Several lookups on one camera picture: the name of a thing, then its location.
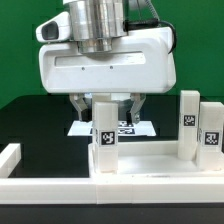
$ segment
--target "white post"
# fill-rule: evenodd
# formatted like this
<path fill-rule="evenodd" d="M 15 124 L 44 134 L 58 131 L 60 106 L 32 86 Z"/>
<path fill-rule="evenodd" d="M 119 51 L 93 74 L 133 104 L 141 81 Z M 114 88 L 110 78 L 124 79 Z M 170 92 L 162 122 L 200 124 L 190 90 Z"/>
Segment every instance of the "white post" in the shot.
<path fill-rule="evenodd" d="M 99 172 L 116 172 L 118 169 L 117 103 L 96 102 L 93 118 L 95 169 Z"/>
<path fill-rule="evenodd" d="M 190 161 L 195 159 L 199 103 L 199 92 L 181 91 L 178 158 L 182 160 Z"/>
<path fill-rule="evenodd" d="M 199 119 L 199 144 L 197 166 L 200 170 L 224 168 L 222 137 L 224 105 L 218 102 L 202 102 Z"/>

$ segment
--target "white paper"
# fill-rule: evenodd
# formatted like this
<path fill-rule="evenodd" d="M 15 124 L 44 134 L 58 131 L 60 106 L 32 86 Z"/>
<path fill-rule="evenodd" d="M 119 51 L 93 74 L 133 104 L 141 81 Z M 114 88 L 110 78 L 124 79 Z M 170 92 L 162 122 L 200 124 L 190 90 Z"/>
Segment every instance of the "white paper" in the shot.
<path fill-rule="evenodd" d="M 126 121 L 118 123 L 119 136 L 155 136 L 156 132 L 151 121 L 140 121 L 138 124 L 127 125 Z M 68 136 L 92 136 L 92 121 L 74 121 Z"/>

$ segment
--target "black table surface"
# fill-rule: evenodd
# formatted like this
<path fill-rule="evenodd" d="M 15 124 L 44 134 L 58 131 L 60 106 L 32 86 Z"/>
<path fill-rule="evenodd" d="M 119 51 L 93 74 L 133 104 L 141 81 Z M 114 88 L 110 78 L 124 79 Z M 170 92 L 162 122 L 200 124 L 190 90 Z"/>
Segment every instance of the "black table surface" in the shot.
<path fill-rule="evenodd" d="M 22 159 L 10 178 L 89 177 L 91 137 L 67 136 L 77 112 L 68 96 L 23 96 L 0 110 L 0 151 L 22 144 Z M 147 96 L 142 120 L 156 137 L 119 141 L 177 140 L 179 98 Z M 223 223 L 224 204 L 0 205 L 1 223 Z"/>

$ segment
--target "green wall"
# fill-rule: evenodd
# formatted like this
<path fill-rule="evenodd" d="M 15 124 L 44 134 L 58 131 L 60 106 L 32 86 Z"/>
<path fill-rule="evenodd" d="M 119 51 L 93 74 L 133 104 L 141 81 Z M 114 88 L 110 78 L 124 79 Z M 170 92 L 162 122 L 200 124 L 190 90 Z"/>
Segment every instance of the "green wall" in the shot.
<path fill-rule="evenodd" d="M 152 2 L 161 19 L 172 22 L 178 32 L 177 84 L 169 94 L 197 89 L 203 96 L 224 102 L 224 1 Z M 62 10 L 62 0 L 0 2 L 0 108 L 18 96 L 46 94 L 40 81 L 41 44 L 35 29 Z"/>

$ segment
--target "black cable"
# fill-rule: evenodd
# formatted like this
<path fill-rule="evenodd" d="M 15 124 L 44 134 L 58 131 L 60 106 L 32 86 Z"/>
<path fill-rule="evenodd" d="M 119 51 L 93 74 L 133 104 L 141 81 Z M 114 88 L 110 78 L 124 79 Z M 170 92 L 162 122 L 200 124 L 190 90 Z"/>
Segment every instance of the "black cable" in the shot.
<path fill-rule="evenodd" d="M 129 22 L 129 21 L 124 21 L 123 23 L 123 29 L 125 32 L 131 31 L 131 30 L 141 30 L 141 29 L 149 29 L 149 28 L 156 28 L 158 27 L 158 25 L 166 25 L 168 26 L 173 33 L 173 44 L 172 47 L 169 51 L 169 53 L 173 52 L 173 50 L 176 48 L 177 46 L 177 33 L 176 30 L 174 28 L 174 26 L 167 22 L 167 21 L 163 21 L 163 20 L 158 20 L 157 18 L 152 18 L 149 20 L 143 20 L 143 21 L 133 21 L 133 22 Z"/>
<path fill-rule="evenodd" d="M 176 32 L 173 24 L 171 24 L 171 23 L 169 23 L 167 21 L 160 20 L 159 24 L 166 25 L 166 26 L 168 26 L 172 30 L 172 33 L 173 33 L 173 45 L 172 45 L 172 47 L 171 47 L 171 49 L 169 51 L 169 53 L 171 53 L 171 52 L 173 52 L 173 50 L 177 46 L 177 32 Z"/>

